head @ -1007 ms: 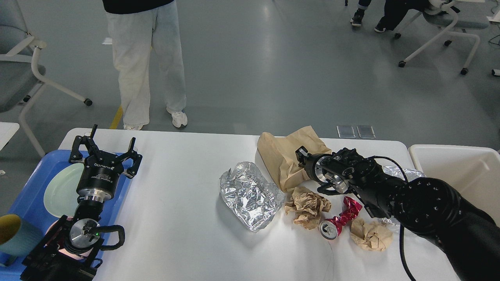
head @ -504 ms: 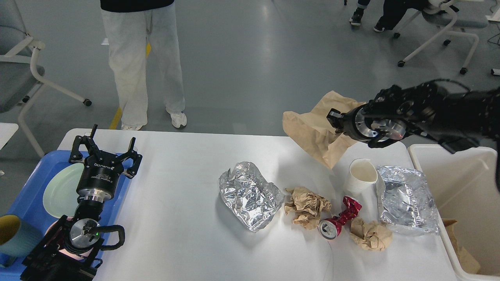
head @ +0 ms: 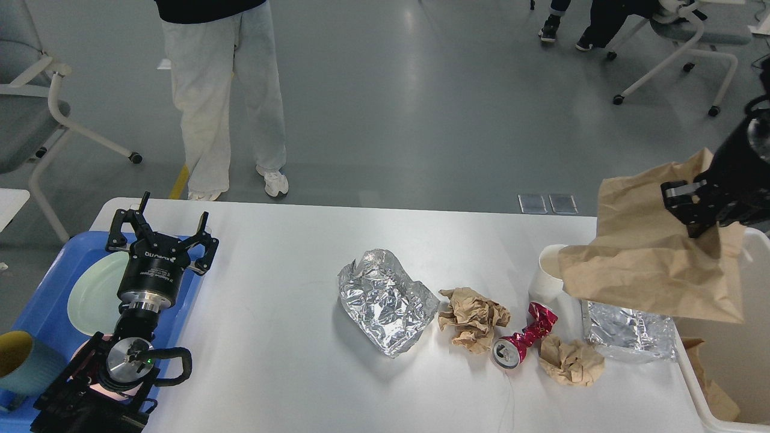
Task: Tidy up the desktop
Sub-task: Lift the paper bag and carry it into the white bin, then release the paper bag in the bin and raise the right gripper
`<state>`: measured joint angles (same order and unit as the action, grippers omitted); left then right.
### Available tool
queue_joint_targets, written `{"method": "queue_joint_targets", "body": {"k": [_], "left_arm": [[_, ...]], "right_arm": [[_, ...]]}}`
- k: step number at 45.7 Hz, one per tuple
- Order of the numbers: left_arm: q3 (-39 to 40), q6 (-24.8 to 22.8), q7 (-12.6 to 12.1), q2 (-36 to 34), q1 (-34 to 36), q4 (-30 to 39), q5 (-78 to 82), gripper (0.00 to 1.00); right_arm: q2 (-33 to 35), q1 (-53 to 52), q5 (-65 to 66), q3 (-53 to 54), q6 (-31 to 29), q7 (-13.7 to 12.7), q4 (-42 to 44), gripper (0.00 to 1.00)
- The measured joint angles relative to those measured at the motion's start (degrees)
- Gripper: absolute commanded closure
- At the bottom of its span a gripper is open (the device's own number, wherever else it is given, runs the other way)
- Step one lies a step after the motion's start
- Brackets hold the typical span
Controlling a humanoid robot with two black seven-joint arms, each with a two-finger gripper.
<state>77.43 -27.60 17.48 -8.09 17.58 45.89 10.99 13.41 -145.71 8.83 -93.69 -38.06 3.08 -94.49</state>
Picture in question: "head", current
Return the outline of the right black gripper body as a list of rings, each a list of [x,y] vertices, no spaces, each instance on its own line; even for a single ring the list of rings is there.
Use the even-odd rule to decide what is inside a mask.
[[[768,221],[768,118],[746,118],[713,156],[695,181],[700,204],[719,206],[717,223],[753,225]]]

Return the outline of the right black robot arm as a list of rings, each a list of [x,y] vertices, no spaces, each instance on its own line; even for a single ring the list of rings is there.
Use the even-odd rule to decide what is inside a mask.
[[[761,63],[764,95],[749,101],[745,118],[716,151],[709,168],[692,183],[662,183],[665,208],[685,225],[690,238],[711,227],[745,226],[769,216],[769,60]]]

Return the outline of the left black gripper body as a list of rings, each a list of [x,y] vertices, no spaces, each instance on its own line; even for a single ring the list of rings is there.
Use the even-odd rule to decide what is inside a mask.
[[[123,302],[154,302],[159,308],[175,306],[189,253],[178,241],[163,244],[135,241],[129,247],[129,262],[117,290]]]

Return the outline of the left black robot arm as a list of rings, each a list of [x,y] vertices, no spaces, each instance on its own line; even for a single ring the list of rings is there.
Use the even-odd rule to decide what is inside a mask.
[[[129,256],[115,329],[109,337],[96,332],[36,400],[33,432],[140,432],[152,389],[191,376],[190,351],[159,347],[155,331],[161,313],[176,305],[185,271],[209,271],[219,241],[206,230],[208,213],[186,239],[152,230],[144,217],[149,197],[145,192],[138,209],[115,212],[105,242],[108,252]]]

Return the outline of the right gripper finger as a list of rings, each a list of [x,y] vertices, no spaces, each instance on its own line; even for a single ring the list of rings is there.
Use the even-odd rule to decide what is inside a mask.
[[[693,200],[694,197],[700,197],[698,190],[701,187],[705,187],[708,184],[706,180],[701,180],[695,183],[688,183],[684,180],[677,180],[672,182],[666,182],[661,184],[662,199],[666,209],[673,211],[674,209],[693,207],[696,209],[703,206]]]
[[[677,219],[685,225],[690,238],[698,238],[717,223],[718,211],[715,204],[680,204]]]

